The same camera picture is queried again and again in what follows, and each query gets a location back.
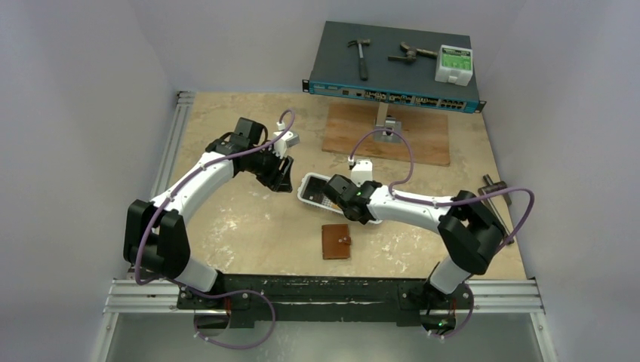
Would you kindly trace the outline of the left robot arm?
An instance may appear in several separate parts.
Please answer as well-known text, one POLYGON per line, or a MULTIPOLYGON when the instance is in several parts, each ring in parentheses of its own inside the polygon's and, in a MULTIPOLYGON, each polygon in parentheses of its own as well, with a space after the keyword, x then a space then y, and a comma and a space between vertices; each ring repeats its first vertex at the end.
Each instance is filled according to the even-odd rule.
POLYGON ((238 173, 247 172, 272 192, 290 193, 294 159, 287 154, 299 135, 291 124, 278 121, 273 137, 265 125, 240 118, 231 132, 207 145, 195 165, 175 184, 150 201, 128 207, 123 257, 134 267, 139 284, 142 270, 195 289, 205 308, 216 308, 225 298, 217 283, 219 272, 191 254, 186 227, 195 212, 215 191, 238 173))

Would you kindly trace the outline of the white plastic basket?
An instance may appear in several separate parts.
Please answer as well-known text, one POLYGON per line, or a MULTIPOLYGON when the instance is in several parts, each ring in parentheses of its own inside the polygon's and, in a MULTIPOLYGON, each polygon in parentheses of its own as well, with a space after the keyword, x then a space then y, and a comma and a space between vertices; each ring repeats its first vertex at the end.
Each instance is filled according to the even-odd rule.
MULTIPOLYGON (((333 176, 327 176, 319 173, 309 172, 303 178, 300 187, 297 190, 297 198, 304 204, 317 207, 325 211, 330 211, 344 216, 344 212, 338 205, 333 203, 324 195, 322 189, 333 176)), ((364 181, 373 180, 373 171, 356 171, 355 176, 345 176, 358 186, 364 181)), ((383 222, 381 219, 373 219, 367 221, 365 225, 379 225, 383 222)))

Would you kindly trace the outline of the brown leather card holder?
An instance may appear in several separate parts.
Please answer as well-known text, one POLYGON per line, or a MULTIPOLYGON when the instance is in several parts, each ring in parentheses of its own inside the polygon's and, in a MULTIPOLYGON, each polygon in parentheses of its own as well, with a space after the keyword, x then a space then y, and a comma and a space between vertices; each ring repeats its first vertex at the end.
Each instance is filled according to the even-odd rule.
POLYGON ((352 239, 347 224, 322 226, 322 258, 324 260, 349 259, 352 239))

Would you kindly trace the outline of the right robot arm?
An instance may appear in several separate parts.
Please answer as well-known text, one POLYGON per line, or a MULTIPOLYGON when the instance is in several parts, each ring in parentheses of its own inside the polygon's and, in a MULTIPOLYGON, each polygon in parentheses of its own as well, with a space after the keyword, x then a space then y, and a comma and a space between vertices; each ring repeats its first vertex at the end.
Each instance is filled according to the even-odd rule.
POLYGON ((432 271, 424 286, 425 300, 441 307, 473 275, 483 275, 497 253, 506 230, 473 193, 429 197, 392 192, 387 185, 368 180, 356 184, 346 176, 332 176, 322 193, 343 215, 355 222, 393 221, 439 235, 448 256, 432 271))

